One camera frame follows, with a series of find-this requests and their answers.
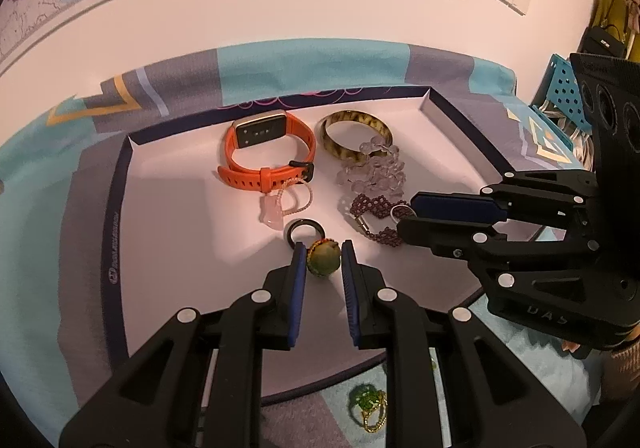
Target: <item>pink pendant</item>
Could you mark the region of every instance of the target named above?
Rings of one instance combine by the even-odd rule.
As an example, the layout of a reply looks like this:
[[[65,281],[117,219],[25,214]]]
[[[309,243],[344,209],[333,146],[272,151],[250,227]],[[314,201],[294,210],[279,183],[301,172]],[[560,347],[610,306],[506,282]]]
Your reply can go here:
[[[265,195],[260,199],[260,205],[262,206],[260,221],[268,225],[271,229],[282,231],[284,229],[284,216],[278,196]]]

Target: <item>black bag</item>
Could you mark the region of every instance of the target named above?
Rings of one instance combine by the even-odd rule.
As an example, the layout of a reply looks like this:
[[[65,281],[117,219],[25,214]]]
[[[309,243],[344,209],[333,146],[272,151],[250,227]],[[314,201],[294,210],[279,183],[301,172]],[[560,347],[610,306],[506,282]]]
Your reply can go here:
[[[613,56],[614,58],[624,58],[626,55],[625,44],[618,41],[615,36],[609,34],[603,27],[587,29],[579,52]]]

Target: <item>fitness tracker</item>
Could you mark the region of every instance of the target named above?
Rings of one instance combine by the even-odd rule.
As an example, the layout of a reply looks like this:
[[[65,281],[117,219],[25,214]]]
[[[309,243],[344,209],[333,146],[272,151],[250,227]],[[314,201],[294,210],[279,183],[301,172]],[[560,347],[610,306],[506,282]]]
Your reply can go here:
[[[309,153],[304,161],[290,161],[287,166],[273,170],[249,170],[232,158],[233,152],[238,148],[273,141],[285,135],[295,135],[305,142]],[[228,166],[218,166],[218,174],[225,184],[233,188],[269,193],[279,189],[289,179],[298,178],[309,182],[313,178],[313,161],[316,156],[314,133],[300,119],[284,110],[250,115],[234,121],[226,132],[224,146]]]

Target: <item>bangle bracelet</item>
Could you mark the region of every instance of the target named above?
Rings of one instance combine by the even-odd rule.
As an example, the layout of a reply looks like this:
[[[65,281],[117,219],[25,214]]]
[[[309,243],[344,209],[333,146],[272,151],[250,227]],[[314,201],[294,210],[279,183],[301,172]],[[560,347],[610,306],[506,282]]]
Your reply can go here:
[[[324,149],[340,160],[346,161],[347,159],[351,159],[356,161],[356,163],[362,163],[367,158],[367,155],[361,151],[349,150],[329,137],[326,128],[333,123],[338,123],[338,121],[353,121],[355,123],[366,124],[382,136],[386,147],[393,144],[394,138],[391,135],[391,130],[377,117],[357,110],[341,110],[325,117],[320,126],[320,139],[322,139]],[[386,152],[378,150],[370,153],[370,155],[386,155]]]

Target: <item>green jeweled ring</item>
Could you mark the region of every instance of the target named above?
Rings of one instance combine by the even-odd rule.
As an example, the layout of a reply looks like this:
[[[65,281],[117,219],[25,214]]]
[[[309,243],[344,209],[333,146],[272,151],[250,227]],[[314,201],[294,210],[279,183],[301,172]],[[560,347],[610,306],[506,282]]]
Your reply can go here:
[[[372,384],[363,384],[356,389],[353,401],[360,407],[364,430],[368,433],[376,433],[385,425],[387,403],[386,393],[383,390],[376,389]],[[369,425],[369,418],[377,410],[380,411],[378,422]]]
[[[331,238],[316,240],[306,252],[306,268],[326,278],[340,267],[340,245]]]
[[[296,243],[293,241],[291,234],[294,229],[301,225],[310,225],[320,234],[320,240],[316,240],[306,252],[306,268],[311,274],[315,274],[321,278],[327,278],[340,267],[340,245],[331,238],[325,238],[324,229],[319,222],[311,219],[298,219],[291,222],[287,228],[287,242],[292,249],[295,249]]]

